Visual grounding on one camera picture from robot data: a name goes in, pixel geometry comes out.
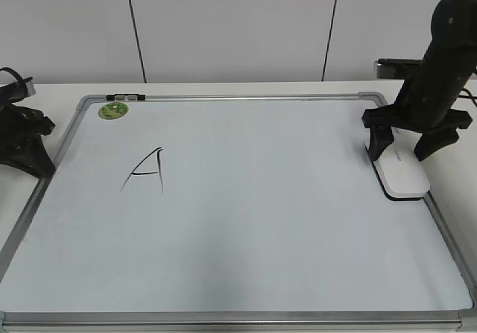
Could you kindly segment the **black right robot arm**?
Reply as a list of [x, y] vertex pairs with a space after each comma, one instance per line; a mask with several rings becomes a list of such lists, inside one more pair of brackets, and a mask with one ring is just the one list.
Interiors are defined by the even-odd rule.
[[416, 72], [403, 83], [395, 102], [365, 110], [370, 131], [368, 155], [375, 162], [394, 142], [392, 129], [419, 133], [418, 160], [455, 144], [467, 129], [468, 112], [453, 104], [476, 70], [476, 0], [440, 0], [431, 21], [432, 40]]

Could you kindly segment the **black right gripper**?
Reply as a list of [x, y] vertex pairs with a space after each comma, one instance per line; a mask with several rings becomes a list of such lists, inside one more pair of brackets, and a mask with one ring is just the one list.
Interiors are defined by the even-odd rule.
[[370, 128], [367, 152], [372, 162], [394, 142], [391, 127], [422, 134], [414, 147], [414, 154], [423, 161], [438, 150], [455, 144], [459, 140], [456, 129], [467, 129], [472, 123], [470, 114], [463, 110], [396, 104], [365, 110], [361, 120], [366, 128]]

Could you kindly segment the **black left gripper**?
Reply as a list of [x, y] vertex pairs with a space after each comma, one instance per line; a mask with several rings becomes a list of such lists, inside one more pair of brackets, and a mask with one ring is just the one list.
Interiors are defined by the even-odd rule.
[[1, 109], [1, 164], [37, 179], [52, 177], [56, 168], [42, 142], [54, 122], [40, 110], [8, 104]]

